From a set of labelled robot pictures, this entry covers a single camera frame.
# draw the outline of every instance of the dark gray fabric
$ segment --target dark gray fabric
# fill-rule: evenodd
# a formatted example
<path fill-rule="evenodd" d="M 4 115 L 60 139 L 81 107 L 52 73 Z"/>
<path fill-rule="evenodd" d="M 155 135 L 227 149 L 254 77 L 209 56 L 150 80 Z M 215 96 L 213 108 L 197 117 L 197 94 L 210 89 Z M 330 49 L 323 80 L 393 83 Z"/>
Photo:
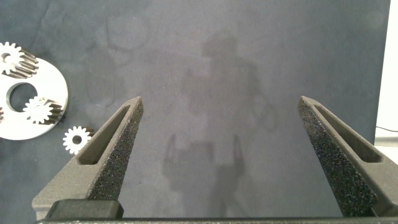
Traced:
<path fill-rule="evenodd" d="M 316 99 L 373 142 L 389 1 L 1 1 L 0 42 L 54 64 L 67 118 L 0 139 L 0 219 L 68 162 L 64 132 L 126 100 L 144 115 L 119 198 L 127 217 L 336 217 L 297 113 Z"/>

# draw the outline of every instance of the circular plate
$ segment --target circular plate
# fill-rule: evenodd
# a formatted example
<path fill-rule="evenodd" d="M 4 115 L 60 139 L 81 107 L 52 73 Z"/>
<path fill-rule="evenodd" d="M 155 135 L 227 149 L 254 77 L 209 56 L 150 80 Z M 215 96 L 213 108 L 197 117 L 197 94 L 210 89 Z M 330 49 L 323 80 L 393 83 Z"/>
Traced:
<path fill-rule="evenodd" d="M 10 94 L 20 84 L 29 83 L 37 91 L 37 96 L 57 102 L 62 107 L 63 116 L 68 104 L 68 87 L 61 72 L 52 64 L 37 58 L 39 69 L 27 79 L 12 78 L 0 74 L 0 107 L 4 112 L 0 121 L 0 138 L 25 140 L 40 136 L 50 131 L 55 124 L 33 124 L 27 120 L 27 112 L 17 112 L 10 105 Z"/>

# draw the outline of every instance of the small white gear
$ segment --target small white gear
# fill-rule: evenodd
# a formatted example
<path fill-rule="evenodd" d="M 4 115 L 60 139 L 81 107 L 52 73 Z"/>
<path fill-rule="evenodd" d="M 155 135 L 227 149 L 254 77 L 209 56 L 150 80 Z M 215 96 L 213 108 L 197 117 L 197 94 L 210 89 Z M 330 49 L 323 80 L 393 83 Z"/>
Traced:
<path fill-rule="evenodd" d="M 36 57 L 17 46 L 6 42 L 0 43 L 0 73 L 14 78 L 29 78 L 36 74 Z"/>
<path fill-rule="evenodd" d="M 46 98 L 35 96 L 25 105 L 23 111 L 34 124 L 53 124 L 60 119 L 61 106 Z"/>
<path fill-rule="evenodd" d="M 66 137 L 63 138 L 63 145 L 66 146 L 65 149 L 69 150 L 70 154 L 77 155 L 94 135 L 94 132 L 90 128 L 75 126 L 73 129 L 69 129 L 65 135 Z"/>

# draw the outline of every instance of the white gear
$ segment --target white gear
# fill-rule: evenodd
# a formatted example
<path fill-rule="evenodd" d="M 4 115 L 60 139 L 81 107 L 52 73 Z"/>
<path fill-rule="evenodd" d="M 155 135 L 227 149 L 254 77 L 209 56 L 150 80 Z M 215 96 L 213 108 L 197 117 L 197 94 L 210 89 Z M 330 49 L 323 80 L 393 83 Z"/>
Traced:
<path fill-rule="evenodd" d="M 23 111 L 27 112 L 27 119 L 35 124 L 53 124 L 60 117 L 61 106 L 46 98 L 35 96 L 25 105 Z"/>
<path fill-rule="evenodd" d="M 36 74 L 36 57 L 16 44 L 0 43 L 0 73 L 14 78 L 29 78 Z"/>
<path fill-rule="evenodd" d="M 94 135 L 92 129 L 73 127 L 65 133 L 66 137 L 63 138 L 63 145 L 66 146 L 66 150 L 69 150 L 70 154 L 77 155 L 81 149 L 87 144 L 87 142 Z"/>

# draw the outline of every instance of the cable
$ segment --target cable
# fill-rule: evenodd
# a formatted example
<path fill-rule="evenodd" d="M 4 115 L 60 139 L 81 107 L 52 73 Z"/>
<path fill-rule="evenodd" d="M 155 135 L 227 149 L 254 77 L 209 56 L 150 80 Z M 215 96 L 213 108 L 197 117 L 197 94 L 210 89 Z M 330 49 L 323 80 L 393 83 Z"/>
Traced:
<path fill-rule="evenodd" d="M 398 132 L 398 131 L 390 130 L 390 129 L 387 129 L 387 128 L 382 128 L 382 127 L 379 127 L 379 126 L 376 126 L 376 127 L 377 127 L 377 128 L 380 128 L 380 129 L 384 129 L 384 130 L 386 130 L 386 131 Z"/>

